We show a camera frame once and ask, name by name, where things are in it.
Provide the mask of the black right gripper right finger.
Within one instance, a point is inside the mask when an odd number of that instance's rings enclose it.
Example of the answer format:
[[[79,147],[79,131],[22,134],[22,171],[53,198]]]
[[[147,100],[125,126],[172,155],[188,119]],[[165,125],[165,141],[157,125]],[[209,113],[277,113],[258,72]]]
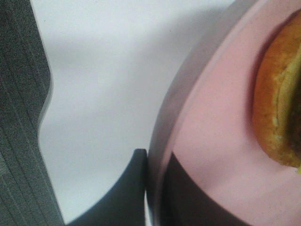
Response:
[[[162,190],[163,226],[238,226],[240,220],[204,193],[174,154]]]

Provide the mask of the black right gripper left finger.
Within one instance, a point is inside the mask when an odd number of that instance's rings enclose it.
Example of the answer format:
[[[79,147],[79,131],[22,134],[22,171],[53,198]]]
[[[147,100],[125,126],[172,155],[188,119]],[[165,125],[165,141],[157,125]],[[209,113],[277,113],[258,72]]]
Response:
[[[136,149],[121,177],[92,208],[70,226],[144,226],[147,152]]]

